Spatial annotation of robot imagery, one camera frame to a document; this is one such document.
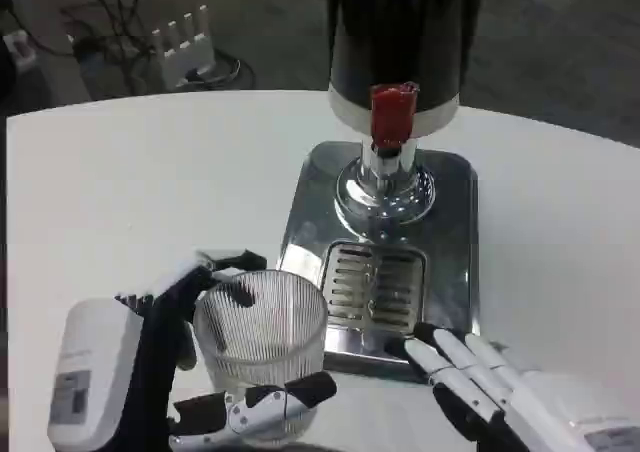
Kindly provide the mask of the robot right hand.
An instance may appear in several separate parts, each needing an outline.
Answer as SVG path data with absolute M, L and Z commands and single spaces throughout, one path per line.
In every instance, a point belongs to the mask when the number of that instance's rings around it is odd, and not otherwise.
M 474 333 L 419 322 L 385 350 L 430 386 L 440 410 L 479 451 L 636 451 L 639 422 L 596 383 L 519 369 Z

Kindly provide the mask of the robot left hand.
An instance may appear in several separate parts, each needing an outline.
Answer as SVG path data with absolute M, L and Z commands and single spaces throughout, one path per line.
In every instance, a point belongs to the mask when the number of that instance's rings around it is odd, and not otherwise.
M 253 252 L 198 252 L 152 293 L 68 313 L 50 404 L 58 451 L 212 451 L 302 433 L 336 394 L 328 311 Z

